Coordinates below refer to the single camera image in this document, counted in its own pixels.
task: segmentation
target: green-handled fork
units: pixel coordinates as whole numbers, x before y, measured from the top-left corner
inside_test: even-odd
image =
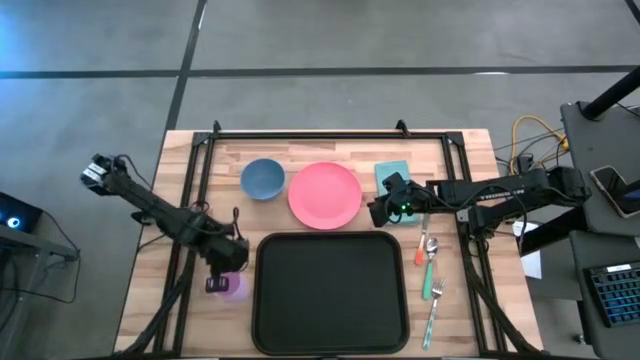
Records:
[[[429,324],[427,325],[427,333],[424,335],[424,342],[422,343],[422,348],[425,350],[429,349],[429,344],[431,343],[431,334],[433,333],[433,322],[436,319],[436,309],[438,307],[438,299],[442,296],[442,290],[444,289],[444,283],[446,279],[438,279],[433,284],[433,288],[431,290],[433,294],[433,305],[431,305],[431,314],[429,315]]]

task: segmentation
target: black clamp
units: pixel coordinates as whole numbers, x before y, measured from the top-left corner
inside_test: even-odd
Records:
[[[398,120],[398,122],[396,123],[396,130],[401,130],[402,136],[404,138],[411,137],[411,132],[409,132],[407,124],[404,122],[404,120]]]

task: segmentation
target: black tray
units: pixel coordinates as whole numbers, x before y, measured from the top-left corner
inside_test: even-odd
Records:
[[[409,339],[402,253],[385,232],[269,235],[254,289],[251,336],[267,355],[389,354]]]

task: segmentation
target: utensil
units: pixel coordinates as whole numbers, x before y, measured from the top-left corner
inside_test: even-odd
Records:
[[[284,189],[282,165],[272,159],[257,159],[249,163],[240,175],[240,187],[254,200],[270,200]]]
[[[427,226],[429,225],[429,217],[431,214],[424,214],[422,216],[422,233],[420,234],[420,245],[418,245],[418,251],[416,252],[416,265],[422,265],[424,259],[424,239],[427,237]]]
[[[303,224],[330,230],[356,216],[362,205],[362,188],[351,170],[319,162],[294,176],[288,198],[291,211]]]
[[[444,290],[444,283],[446,279],[442,278],[436,281],[433,286],[433,305],[431,305],[431,314],[429,315],[429,324],[427,325],[427,333],[424,335],[424,341],[422,342],[422,348],[429,349],[431,343],[431,334],[433,333],[433,322],[436,319],[436,309],[438,307],[438,299],[442,296],[442,290]]]
[[[431,274],[433,273],[433,258],[438,252],[438,239],[429,238],[427,241],[427,255],[429,256],[429,264],[427,265],[427,274],[424,277],[424,288],[422,289],[422,298],[431,299]]]

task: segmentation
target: concrete floor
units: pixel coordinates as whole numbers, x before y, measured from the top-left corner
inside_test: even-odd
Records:
[[[196,4],[0,0],[0,72],[178,70]],[[640,63],[638,42],[622,0],[210,0],[192,68],[625,65]],[[405,119],[414,128],[488,128],[498,146],[518,116],[559,128],[560,104],[593,99],[621,76],[194,78],[176,127],[389,128]],[[21,357],[110,353],[140,228],[130,206],[95,196],[78,176],[101,152],[130,154],[151,178],[175,88],[175,78],[0,80],[0,191],[51,212],[83,255],[76,302],[38,300]],[[524,123],[520,136],[541,132]],[[73,275],[53,272],[41,291],[68,297]],[[534,297],[534,306],[545,349],[593,356],[571,341],[572,303]]]

